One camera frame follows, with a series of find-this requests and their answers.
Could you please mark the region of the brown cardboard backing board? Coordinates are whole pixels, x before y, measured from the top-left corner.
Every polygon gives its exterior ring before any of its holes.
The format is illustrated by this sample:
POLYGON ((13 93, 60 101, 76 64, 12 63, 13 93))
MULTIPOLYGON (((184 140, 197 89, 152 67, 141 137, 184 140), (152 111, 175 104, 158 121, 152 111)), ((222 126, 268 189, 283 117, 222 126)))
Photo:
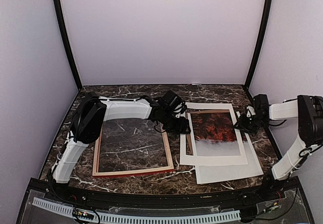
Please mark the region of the brown cardboard backing board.
POLYGON ((186 154, 187 155, 193 155, 192 140, 191 140, 191 135, 190 134, 186 135, 186 142, 187 142, 186 154))

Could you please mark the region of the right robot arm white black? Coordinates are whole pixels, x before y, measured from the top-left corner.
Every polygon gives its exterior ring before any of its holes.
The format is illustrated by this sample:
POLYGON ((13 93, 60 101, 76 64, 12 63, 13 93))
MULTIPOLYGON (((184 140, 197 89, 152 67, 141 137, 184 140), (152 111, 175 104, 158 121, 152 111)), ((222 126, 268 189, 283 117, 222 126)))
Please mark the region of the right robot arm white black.
POLYGON ((298 95, 282 103, 269 104, 266 94, 253 98, 253 105, 238 117, 234 128, 247 134, 256 134, 269 127, 270 121, 296 119, 297 135, 284 156, 272 167, 268 179, 284 181, 298 170, 314 152, 322 148, 322 97, 298 95))

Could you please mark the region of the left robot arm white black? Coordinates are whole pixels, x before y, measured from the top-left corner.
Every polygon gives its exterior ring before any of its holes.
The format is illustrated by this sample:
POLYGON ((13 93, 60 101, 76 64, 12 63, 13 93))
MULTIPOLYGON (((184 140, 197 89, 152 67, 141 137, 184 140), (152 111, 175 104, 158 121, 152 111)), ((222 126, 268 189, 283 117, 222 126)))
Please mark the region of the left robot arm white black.
POLYGON ((83 151, 99 138, 104 122, 118 119, 150 120, 161 124, 164 132, 189 134, 189 121, 181 115, 186 109, 186 102, 171 90, 162 97, 143 95, 135 99, 107 98, 88 93, 76 109, 65 142, 48 171, 48 181, 55 183, 51 193, 60 202, 71 198, 71 190, 64 184, 69 182, 83 151))

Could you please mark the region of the white mat board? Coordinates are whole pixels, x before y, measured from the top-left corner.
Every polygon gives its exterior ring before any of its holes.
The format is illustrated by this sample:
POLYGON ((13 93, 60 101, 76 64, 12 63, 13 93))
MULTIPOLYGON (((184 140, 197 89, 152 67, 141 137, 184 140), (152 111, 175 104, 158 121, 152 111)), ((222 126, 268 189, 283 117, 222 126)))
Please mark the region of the white mat board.
POLYGON ((189 120, 189 126, 191 129, 191 140, 192 140, 192 148, 193 155, 187 155, 187 142, 186 142, 186 134, 180 135, 180 164, 181 165, 204 165, 204 166, 228 166, 228 165, 245 165, 248 164, 246 151, 243 145, 242 136, 239 130, 235 129, 237 134, 237 139, 239 142, 239 149, 241 152, 240 156, 198 156, 196 155, 195 141, 193 128, 191 123, 190 112, 192 111, 200 111, 200 110, 214 110, 214 109, 228 109, 231 114, 231 118, 233 121, 233 126, 237 122, 237 118, 235 116, 233 106, 230 103, 195 103, 189 102, 187 103, 189 111, 183 116, 186 116, 189 120))

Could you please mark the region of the red forest photo print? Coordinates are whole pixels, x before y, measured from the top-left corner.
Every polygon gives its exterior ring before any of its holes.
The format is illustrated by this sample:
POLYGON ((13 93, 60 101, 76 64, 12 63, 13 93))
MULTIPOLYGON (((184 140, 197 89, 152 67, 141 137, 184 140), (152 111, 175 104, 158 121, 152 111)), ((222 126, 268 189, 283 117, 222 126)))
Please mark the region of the red forest photo print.
POLYGON ((239 142, 228 109, 190 112, 196 155, 240 156, 239 142))

